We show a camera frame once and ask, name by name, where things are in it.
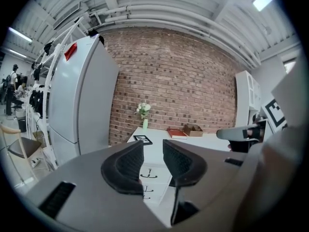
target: wooden chair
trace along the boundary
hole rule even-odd
[[[41,143],[38,142],[38,141],[32,140],[32,139],[22,137],[20,130],[12,129],[12,128],[6,127],[2,124],[0,124],[0,131],[1,131],[3,139],[4,139],[4,144],[5,144],[5,147],[7,149],[7,153],[9,155],[9,157],[12,161],[12,164],[13,164],[15,170],[17,171],[21,181],[24,182],[24,179],[21,177],[20,173],[18,172],[10,154],[18,156],[20,158],[24,158],[27,161],[27,165],[28,165],[31,173],[33,174],[34,178],[36,180],[38,180],[34,171],[33,171],[32,166],[29,162],[29,158],[33,155],[34,152],[36,152],[40,148]],[[18,139],[16,141],[14,141],[14,143],[12,143],[10,146],[7,146],[4,134],[17,134]],[[45,155],[43,154],[43,152],[42,152],[42,155],[43,155],[43,160],[45,162],[46,168],[39,168],[39,169],[36,169],[36,170],[41,170],[41,169],[49,170],[46,159],[45,159]]]

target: refrigerator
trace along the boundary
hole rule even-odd
[[[66,61],[64,53],[77,43]],[[58,166],[108,147],[119,67],[98,35],[78,39],[60,54],[49,96],[49,126]]]

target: white shelf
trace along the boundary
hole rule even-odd
[[[260,111],[261,91],[260,85],[247,72],[236,74],[237,83],[237,116],[236,127],[248,124],[249,111]]]

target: black vent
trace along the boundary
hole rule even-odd
[[[72,183],[61,182],[40,205],[39,209],[51,218],[55,218],[74,188],[75,185]]]

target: green vase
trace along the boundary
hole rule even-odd
[[[146,130],[148,127],[148,119],[144,119],[144,122],[143,122],[143,130]]]

